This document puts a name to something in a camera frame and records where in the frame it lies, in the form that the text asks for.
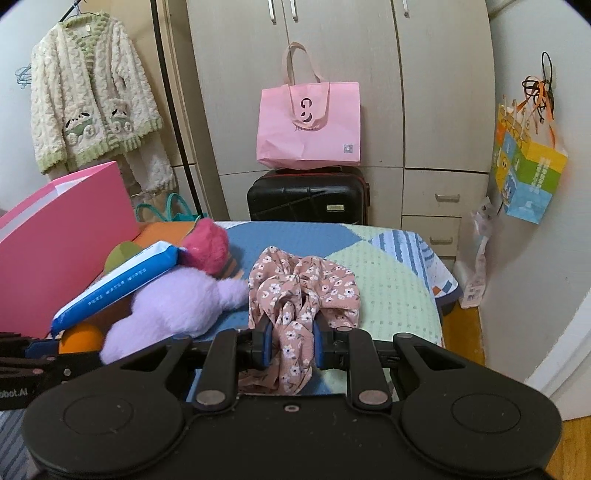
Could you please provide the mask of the lavender plush toy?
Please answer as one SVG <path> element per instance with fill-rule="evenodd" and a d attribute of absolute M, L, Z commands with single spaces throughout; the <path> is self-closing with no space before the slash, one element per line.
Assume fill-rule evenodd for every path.
<path fill-rule="evenodd" d="M 176 334 L 204 335 L 222 313 L 248 299 L 245 280 L 218 280 L 192 267 L 175 267 L 134 294 L 130 315 L 106 334 L 101 362 L 111 364 Z"/>

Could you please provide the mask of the pink floral fabric cloth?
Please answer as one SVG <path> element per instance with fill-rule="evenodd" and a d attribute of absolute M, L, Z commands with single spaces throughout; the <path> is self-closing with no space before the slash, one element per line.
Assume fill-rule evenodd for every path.
<path fill-rule="evenodd" d="M 240 373 L 239 390 L 300 393 L 314 373 L 315 318 L 324 316 L 332 328 L 356 328 L 360 310 L 351 270 L 322 257 L 298 257 L 267 247 L 249 274 L 249 327 L 263 319 L 273 324 L 270 366 Z"/>

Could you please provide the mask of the pink strawberry plush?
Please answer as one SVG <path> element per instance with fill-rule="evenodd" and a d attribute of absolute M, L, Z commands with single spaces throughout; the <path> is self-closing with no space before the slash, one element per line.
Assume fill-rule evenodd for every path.
<path fill-rule="evenodd" d="M 180 244 L 180 263 L 218 276 L 228 261 L 228 233 L 211 218 L 201 218 Z"/>

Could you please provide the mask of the blue white wet wipes pack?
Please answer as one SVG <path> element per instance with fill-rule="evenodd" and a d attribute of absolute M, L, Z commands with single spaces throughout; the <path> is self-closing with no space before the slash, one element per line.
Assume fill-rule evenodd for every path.
<path fill-rule="evenodd" d="M 143 249 L 64 305 L 52 319 L 50 335 L 57 336 L 167 273 L 177 265 L 180 251 L 165 241 Z"/>

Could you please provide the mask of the orange green soft ball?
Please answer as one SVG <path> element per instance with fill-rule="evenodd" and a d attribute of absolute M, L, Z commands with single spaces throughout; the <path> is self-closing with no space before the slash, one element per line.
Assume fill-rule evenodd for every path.
<path fill-rule="evenodd" d="M 100 351 L 104 343 L 104 334 L 95 325 L 79 323 L 65 330 L 58 345 L 60 354 L 74 354 Z"/>

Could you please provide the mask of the patchwork knitted blanket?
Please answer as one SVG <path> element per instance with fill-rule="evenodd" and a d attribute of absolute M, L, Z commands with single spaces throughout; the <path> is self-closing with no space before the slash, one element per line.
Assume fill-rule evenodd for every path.
<path fill-rule="evenodd" d="M 352 270 L 361 326 L 377 340 L 409 332 L 442 346 L 441 305 L 457 299 L 451 271 L 416 233 L 305 222 L 225 222 L 238 270 L 249 273 L 266 247 L 324 257 Z"/>

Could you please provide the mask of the pink storage box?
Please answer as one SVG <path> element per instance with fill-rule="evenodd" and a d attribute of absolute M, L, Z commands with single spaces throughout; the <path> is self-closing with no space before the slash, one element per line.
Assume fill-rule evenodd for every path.
<path fill-rule="evenodd" d="M 114 162 L 60 177 L 23 200 L 1 217 L 1 330 L 46 336 L 112 249 L 138 234 Z"/>

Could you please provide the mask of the white hanging plastic package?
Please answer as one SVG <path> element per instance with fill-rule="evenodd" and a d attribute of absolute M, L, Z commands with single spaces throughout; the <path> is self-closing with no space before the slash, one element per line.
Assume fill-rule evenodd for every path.
<path fill-rule="evenodd" d="M 493 234 L 497 210 L 486 197 L 476 210 L 463 216 L 460 224 L 454 275 L 463 291 L 462 309 L 479 307 L 487 286 L 486 248 Z"/>

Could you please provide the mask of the black suitcase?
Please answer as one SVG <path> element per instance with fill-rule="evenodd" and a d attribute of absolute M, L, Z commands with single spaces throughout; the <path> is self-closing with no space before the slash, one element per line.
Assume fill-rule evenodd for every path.
<path fill-rule="evenodd" d="M 259 177 L 246 200 L 252 221 L 366 225 L 370 186 L 356 167 L 278 169 Z"/>

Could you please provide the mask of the pink tote bag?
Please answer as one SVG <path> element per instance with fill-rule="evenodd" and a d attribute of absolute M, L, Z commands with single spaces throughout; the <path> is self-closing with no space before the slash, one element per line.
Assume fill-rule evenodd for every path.
<path fill-rule="evenodd" d="M 304 51 L 291 42 L 283 57 L 283 85 L 260 95 L 256 160 L 271 169 L 356 167 L 362 160 L 360 84 L 331 82 L 315 73 L 294 81 L 290 57 Z"/>

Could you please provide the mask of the colourful paper gift bag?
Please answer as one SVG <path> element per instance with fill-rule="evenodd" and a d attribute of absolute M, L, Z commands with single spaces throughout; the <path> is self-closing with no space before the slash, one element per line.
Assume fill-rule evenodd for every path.
<path fill-rule="evenodd" d="M 550 113 L 535 104 L 501 102 L 497 109 L 491 176 L 505 213 L 540 224 L 556 193 L 568 153 Z"/>

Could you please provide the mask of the cream knitted cardigan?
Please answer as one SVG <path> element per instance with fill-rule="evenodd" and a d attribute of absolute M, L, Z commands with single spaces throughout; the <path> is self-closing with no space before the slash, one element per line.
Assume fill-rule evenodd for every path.
<path fill-rule="evenodd" d="M 31 136 L 51 178 L 113 158 L 136 193 L 176 187 L 163 120 L 121 21 L 87 13 L 52 27 L 31 53 Z"/>

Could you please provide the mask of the beige wardrobe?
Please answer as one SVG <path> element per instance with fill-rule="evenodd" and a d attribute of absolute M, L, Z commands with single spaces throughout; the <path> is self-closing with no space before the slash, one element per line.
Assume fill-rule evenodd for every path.
<path fill-rule="evenodd" d="M 263 174 L 263 89 L 290 68 L 361 88 L 361 167 L 370 223 L 417 232 L 455 257 L 461 217 L 484 197 L 494 130 L 494 60 L 482 1 L 165 1 L 185 107 L 204 141 L 204 207 L 249 217 Z"/>

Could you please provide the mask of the black clothes rack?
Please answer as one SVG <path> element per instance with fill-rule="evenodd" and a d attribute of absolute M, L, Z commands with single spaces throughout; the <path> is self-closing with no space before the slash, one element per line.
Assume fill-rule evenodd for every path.
<path fill-rule="evenodd" d="M 197 80 L 190 66 L 188 13 L 184 1 L 70 1 L 60 20 L 107 12 L 121 20 L 142 61 L 163 118 L 164 148 L 182 195 L 198 214 L 207 209 L 202 193 L 197 152 L 184 103 L 182 74 Z"/>

